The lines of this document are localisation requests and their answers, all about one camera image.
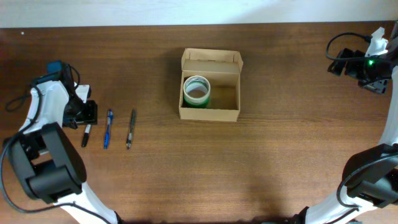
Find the black white marker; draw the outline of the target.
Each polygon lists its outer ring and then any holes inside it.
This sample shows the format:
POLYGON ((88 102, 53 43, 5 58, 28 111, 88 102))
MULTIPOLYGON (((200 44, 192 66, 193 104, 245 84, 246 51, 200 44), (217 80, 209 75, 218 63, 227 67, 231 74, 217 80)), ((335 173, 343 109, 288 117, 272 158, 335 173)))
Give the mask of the black white marker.
POLYGON ((90 130, 91 130, 91 125, 87 124, 85 131, 83 133, 83 138, 82 138, 82 142, 81 142, 81 147, 86 147, 88 144, 88 140, 90 138, 90 130))

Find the blue pen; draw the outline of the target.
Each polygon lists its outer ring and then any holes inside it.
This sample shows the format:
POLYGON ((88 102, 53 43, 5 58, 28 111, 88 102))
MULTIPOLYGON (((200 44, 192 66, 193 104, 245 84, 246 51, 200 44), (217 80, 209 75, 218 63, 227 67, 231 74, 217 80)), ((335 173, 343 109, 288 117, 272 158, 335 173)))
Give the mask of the blue pen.
POLYGON ((112 109, 108 110, 108 115, 106 118, 106 131, 104 134, 104 149, 107 150, 109 147, 110 139, 111 139, 111 125, 113 122, 113 111, 112 109))

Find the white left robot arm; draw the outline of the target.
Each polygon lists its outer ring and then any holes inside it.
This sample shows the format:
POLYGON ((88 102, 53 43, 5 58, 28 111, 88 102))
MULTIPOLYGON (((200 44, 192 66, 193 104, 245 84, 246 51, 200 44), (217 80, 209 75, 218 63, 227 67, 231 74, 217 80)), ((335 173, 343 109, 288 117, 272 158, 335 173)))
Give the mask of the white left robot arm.
POLYGON ((64 128, 96 125, 98 106, 90 99, 91 87, 74 79, 78 71, 57 60, 47 64, 47 73, 30 84, 30 108, 26 120, 3 142, 1 159, 7 159, 24 191, 44 208, 16 205, 7 194, 5 201, 19 213, 41 213, 64 209, 78 223, 122 223, 87 183, 86 167, 64 128))

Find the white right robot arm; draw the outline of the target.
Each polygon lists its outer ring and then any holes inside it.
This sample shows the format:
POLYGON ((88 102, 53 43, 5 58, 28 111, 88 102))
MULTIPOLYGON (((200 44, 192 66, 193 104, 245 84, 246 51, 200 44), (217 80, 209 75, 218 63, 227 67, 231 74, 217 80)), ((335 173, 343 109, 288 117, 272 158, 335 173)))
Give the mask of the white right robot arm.
POLYGON ((349 158, 338 188, 324 201, 305 207, 287 223, 356 223, 365 213, 397 205, 397 28, 389 39, 385 29, 360 35, 368 43, 365 52, 343 49, 332 61, 328 72, 348 75, 362 89, 384 94, 392 84, 392 98, 386 125, 377 146, 349 158))

